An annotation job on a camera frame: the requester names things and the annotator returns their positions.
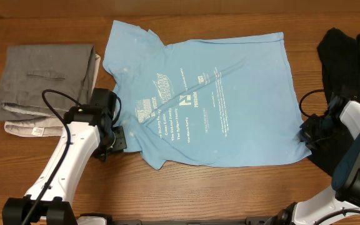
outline light blue shirt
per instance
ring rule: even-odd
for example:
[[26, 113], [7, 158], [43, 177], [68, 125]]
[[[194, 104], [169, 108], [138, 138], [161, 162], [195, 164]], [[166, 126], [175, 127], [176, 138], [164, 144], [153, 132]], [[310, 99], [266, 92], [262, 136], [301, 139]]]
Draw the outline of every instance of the light blue shirt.
[[117, 82], [126, 151], [155, 169], [280, 165], [311, 153], [296, 136], [303, 121], [281, 32], [165, 46], [114, 21], [103, 66]]

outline gray folded garment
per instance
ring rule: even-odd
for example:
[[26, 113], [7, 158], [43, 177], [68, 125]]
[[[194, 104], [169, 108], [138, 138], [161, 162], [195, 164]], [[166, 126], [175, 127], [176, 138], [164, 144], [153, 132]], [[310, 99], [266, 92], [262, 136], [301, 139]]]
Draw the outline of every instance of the gray folded garment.
[[[92, 91], [95, 50], [92, 44], [12, 46], [0, 81], [0, 121], [53, 116], [41, 93], [53, 89], [88, 103]], [[64, 114], [74, 103], [47, 93], [49, 103]]]

